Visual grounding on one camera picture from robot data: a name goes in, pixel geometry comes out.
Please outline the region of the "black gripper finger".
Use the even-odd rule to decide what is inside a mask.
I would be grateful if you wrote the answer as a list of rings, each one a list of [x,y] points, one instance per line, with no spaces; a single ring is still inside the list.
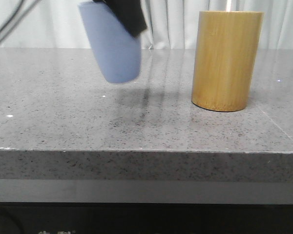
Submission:
[[[103,2],[107,5],[131,36],[137,38],[147,29],[140,0],[94,0],[93,2]]]

